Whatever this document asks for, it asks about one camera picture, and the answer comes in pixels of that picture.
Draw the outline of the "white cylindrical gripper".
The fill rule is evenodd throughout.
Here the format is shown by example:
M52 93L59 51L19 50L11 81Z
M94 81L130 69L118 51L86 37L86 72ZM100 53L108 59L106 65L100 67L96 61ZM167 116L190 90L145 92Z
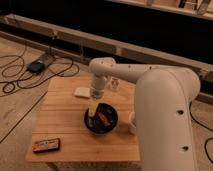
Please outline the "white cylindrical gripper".
M104 89L106 85L106 79L104 76L96 76L92 77L91 87L90 87L90 95L92 98L100 99L104 94ZM94 117L96 110L98 107L98 102L96 100L91 100L89 104L88 115L90 117Z

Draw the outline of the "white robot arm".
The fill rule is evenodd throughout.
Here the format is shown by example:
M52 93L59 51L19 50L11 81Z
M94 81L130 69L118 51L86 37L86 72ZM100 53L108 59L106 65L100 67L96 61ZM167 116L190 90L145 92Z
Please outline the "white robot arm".
M198 75L186 67L118 64L94 58L91 95L101 98L108 77L135 85L134 114L142 171L198 171L190 103L200 92Z

